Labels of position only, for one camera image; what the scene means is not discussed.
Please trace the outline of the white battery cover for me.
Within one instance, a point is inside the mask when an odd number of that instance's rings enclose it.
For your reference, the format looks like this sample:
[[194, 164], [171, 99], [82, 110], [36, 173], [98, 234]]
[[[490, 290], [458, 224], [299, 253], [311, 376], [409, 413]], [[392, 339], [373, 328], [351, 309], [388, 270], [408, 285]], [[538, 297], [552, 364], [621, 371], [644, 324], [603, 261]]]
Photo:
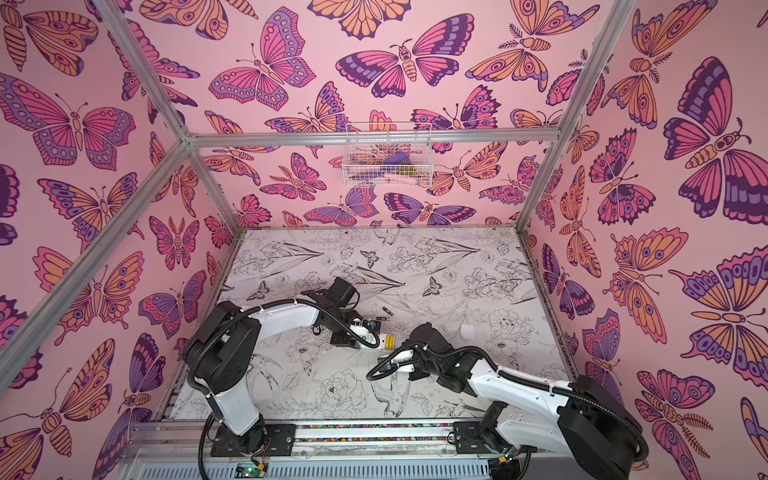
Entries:
[[460, 334], [465, 340], [474, 340], [476, 338], [476, 329], [473, 325], [462, 324]]

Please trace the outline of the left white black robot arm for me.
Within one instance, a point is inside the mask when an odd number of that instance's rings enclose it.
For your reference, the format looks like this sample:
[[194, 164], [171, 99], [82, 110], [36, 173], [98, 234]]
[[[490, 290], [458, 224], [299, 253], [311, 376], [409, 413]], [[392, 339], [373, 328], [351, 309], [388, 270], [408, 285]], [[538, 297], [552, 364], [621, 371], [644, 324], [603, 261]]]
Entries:
[[232, 451], [257, 453], [266, 442], [265, 421], [247, 382], [252, 356], [261, 341], [310, 328], [330, 332], [336, 346], [385, 346], [380, 325], [355, 310], [359, 300], [358, 290], [337, 277], [330, 286], [305, 290], [297, 298], [255, 307], [222, 301], [213, 308], [184, 351], [186, 383], [203, 396]]

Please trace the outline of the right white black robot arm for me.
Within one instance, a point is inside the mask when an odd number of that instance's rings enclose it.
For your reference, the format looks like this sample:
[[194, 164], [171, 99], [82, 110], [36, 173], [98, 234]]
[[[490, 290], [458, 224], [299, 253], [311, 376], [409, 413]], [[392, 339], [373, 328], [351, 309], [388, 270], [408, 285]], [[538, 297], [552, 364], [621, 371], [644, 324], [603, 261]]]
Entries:
[[457, 440], [515, 457], [523, 476], [537, 450], [572, 458], [593, 479], [626, 479], [649, 455], [639, 422], [596, 380], [548, 380], [497, 364], [477, 346], [453, 347], [431, 324], [414, 329], [403, 344], [366, 374], [383, 380], [405, 371], [412, 381], [435, 376], [443, 388], [489, 406]]

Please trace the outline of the purple item in basket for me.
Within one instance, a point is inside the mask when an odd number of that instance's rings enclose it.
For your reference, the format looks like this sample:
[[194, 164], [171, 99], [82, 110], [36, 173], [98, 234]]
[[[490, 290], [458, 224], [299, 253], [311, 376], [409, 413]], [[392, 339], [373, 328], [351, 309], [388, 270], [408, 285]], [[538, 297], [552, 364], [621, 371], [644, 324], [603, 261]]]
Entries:
[[398, 151], [390, 156], [388, 156], [383, 162], [382, 165], [386, 170], [394, 170], [396, 167], [410, 165], [411, 160], [409, 158], [409, 155], [406, 152]]

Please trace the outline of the small green circuit board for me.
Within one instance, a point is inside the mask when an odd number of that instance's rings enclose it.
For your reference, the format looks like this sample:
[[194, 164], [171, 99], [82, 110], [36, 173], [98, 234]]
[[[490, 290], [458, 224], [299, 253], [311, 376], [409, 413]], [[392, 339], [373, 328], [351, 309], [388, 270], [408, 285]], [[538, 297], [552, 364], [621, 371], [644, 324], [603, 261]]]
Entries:
[[264, 464], [240, 463], [235, 468], [235, 479], [263, 479], [266, 476], [267, 467]]

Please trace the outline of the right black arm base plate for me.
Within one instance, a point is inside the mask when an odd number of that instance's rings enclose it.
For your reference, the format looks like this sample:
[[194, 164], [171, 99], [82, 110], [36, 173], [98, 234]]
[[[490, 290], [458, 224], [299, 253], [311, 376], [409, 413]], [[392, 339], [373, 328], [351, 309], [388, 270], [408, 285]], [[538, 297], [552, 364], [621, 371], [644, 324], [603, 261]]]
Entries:
[[458, 454], [499, 454], [514, 457], [522, 452], [536, 452], [535, 447], [507, 442], [495, 430], [484, 427], [480, 421], [454, 422], [449, 437]]

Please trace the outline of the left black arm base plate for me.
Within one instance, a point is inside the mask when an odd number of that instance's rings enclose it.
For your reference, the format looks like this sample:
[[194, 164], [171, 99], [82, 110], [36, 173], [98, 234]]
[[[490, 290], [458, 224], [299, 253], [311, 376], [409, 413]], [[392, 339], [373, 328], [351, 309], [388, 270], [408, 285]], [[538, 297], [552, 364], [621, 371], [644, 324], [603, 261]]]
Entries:
[[210, 455], [218, 457], [288, 457], [292, 454], [297, 425], [257, 424], [242, 436], [235, 435], [226, 426], [218, 427], [210, 448]]

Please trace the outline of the aluminium front rail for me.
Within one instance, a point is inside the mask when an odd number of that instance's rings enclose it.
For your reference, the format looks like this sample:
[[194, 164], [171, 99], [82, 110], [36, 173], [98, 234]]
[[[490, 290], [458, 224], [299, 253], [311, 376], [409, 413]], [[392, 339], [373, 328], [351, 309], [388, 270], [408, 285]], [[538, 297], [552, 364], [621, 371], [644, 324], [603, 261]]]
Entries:
[[235, 479], [240, 463], [264, 464], [263, 479], [585, 479], [576, 462], [534, 452], [523, 476], [523, 455], [458, 454], [445, 419], [395, 421], [272, 421], [296, 424], [288, 457], [210, 455], [217, 429], [201, 421], [142, 424], [121, 459], [117, 479]]

